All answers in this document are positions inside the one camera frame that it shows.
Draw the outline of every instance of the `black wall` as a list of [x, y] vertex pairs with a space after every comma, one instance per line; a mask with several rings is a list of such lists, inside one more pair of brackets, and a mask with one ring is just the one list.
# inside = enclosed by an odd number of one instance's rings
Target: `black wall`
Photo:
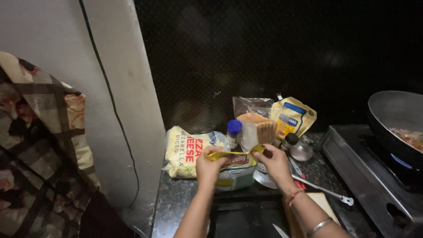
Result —
[[366, 123], [382, 90], [423, 94], [418, 1], [135, 0], [166, 129], [219, 130], [232, 96], [292, 96], [310, 130]]

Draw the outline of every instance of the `floral fabric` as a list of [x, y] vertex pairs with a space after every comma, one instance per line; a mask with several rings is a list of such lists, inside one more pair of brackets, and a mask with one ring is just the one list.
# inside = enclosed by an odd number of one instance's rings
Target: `floral fabric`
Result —
[[0, 236], [78, 237], [99, 181], [85, 95], [0, 52]]

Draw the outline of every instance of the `black cable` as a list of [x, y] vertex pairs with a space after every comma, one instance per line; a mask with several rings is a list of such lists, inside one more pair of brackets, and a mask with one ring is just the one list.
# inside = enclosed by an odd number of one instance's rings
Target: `black cable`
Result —
[[126, 137], [126, 133], [125, 133], [125, 130], [124, 130], [124, 126], [122, 125], [121, 119], [119, 118], [118, 112], [116, 110], [116, 104], [115, 104], [115, 100], [113, 98], [112, 89], [110, 88], [109, 80], [107, 79], [107, 75], [106, 75], [106, 72], [104, 70], [102, 61], [100, 59], [99, 52], [97, 51], [96, 43], [94, 42], [94, 37], [93, 37], [93, 34], [91, 32], [90, 24], [88, 23], [88, 17], [87, 17], [87, 12], [85, 11], [84, 3], [82, 2], [82, 0], [79, 0], [79, 2], [80, 2], [80, 5], [81, 5], [82, 14], [84, 15], [85, 23], [87, 25], [88, 34], [90, 35], [91, 43], [93, 44], [94, 52], [96, 54], [97, 60], [99, 61], [100, 68], [102, 69], [104, 80], [106, 81], [106, 84], [107, 84], [107, 89], [109, 90], [110, 98], [112, 100], [113, 110], [115, 111], [116, 118], [118, 119], [119, 125], [121, 126], [126, 145], [128, 146], [129, 155], [131, 156], [131, 159], [132, 159], [132, 164], [133, 164], [133, 167], [134, 167], [135, 176], [137, 177], [138, 188], [137, 188], [137, 193], [135, 195], [134, 201], [132, 201], [131, 205], [129, 206], [129, 207], [131, 207], [135, 203], [135, 200], [137, 199], [137, 196], [138, 196], [138, 192], [140, 191], [140, 181], [138, 179], [137, 169], [135, 168], [134, 156], [132, 156], [131, 146], [129, 145], [128, 138]]

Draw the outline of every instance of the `blue cap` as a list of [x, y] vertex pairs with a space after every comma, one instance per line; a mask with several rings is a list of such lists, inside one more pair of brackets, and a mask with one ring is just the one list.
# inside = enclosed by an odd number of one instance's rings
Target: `blue cap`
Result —
[[228, 122], [228, 134], [231, 136], [237, 136], [242, 129], [242, 123], [238, 120], [230, 120]]

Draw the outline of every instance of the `hand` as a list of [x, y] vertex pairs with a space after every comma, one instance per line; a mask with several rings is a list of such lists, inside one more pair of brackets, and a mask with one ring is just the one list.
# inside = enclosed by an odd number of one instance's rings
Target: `hand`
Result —
[[264, 146], [266, 148], [264, 154], [270, 154], [271, 158], [268, 158], [259, 152], [254, 152], [253, 156], [264, 164], [270, 177], [276, 182], [277, 186], [283, 193], [289, 194], [290, 192], [296, 190], [297, 186], [291, 177], [288, 157], [285, 152], [270, 144], [264, 144]]
[[223, 147], [210, 146], [203, 149], [203, 152], [197, 158], [195, 170], [197, 172], [198, 190], [211, 189], [214, 191], [220, 168], [228, 161], [228, 158], [222, 157], [212, 162], [206, 159], [205, 155], [218, 151], [223, 151]]

